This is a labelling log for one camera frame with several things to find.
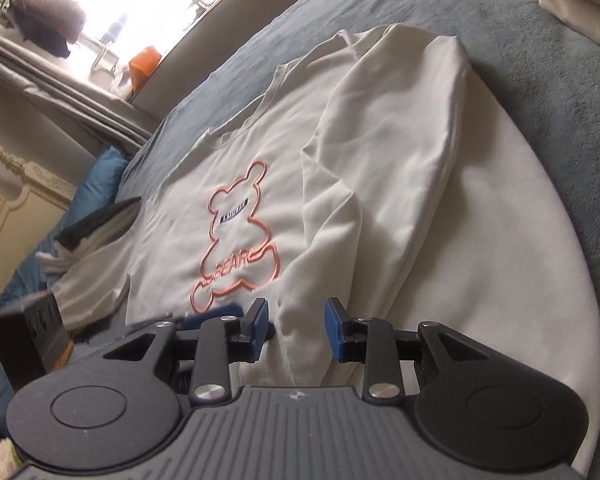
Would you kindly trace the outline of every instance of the gray curtain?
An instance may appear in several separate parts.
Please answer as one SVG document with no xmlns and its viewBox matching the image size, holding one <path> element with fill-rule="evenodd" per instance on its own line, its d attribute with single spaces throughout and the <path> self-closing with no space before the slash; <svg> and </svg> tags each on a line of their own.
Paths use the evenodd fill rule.
<svg viewBox="0 0 600 480">
<path fill-rule="evenodd" d="M 80 133 L 135 153 L 158 120 L 0 36 L 0 83 L 17 91 L 79 142 Z"/>
</svg>

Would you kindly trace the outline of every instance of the orange bag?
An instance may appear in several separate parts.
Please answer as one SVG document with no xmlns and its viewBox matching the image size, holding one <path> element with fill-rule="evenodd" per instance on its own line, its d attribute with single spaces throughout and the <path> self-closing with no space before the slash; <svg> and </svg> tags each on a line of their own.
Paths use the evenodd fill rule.
<svg viewBox="0 0 600 480">
<path fill-rule="evenodd" d="M 133 59 L 129 61 L 129 77 L 134 92 L 142 88 L 161 59 L 162 54 L 152 46 L 144 48 L 142 52 L 133 56 Z"/>
</svg>

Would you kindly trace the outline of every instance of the bed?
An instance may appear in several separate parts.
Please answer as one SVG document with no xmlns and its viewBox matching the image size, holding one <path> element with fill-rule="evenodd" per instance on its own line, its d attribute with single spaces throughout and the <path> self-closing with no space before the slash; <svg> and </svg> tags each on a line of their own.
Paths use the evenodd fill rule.
<svg viewBox="0 0 600 480">
<path fill-rule="evenodd" d="M 538 0 L 300 0 L 185 98 L 131 161 L 117 200 L 149 198 L 209 128 L 238 113 L 277 65 L 341 29 L 409 23 L 459 36 L 472 66 L 531 145 L 570 215 L 600 306 L 600 47 Z M 125 305 L 77 355 L 124 322 Z M 589 478 L 600 479 L 600 437 Z"/>
</svg>

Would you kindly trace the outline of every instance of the white wall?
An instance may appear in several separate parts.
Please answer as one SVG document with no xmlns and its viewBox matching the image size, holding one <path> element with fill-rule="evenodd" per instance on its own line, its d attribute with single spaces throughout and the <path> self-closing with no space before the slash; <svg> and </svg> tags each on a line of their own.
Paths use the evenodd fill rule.
<svg viewBox="0 0 600 480">
<path fill-rule="evenodd" d="M 79 184 L 93 162 L 87 152 L 19 94 L 0 85 L 0 144 L 25 160 L 41 164 Z M 20 178 L 0 164 L 0 193 L 14 198 Z"/>
</svg>

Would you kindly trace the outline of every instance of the metal screw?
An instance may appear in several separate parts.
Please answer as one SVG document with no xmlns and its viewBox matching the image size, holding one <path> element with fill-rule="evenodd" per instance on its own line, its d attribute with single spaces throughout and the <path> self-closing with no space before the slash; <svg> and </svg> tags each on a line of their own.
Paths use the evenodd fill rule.
<svg viewBox="0 0 600 480">
<path fill-rule="evenodd" d="M 203 384 L 193 394 L 200 400 L 218 400 L 224 397 L 224 388 L 220 384 Z"/>
<path fill-rule="evenodd" d="M 400 388 L 391 383 L 376 383 L 369 388 L 369 395 L 376 399 L 393 399 L 400 394 Z"/>
</svg>

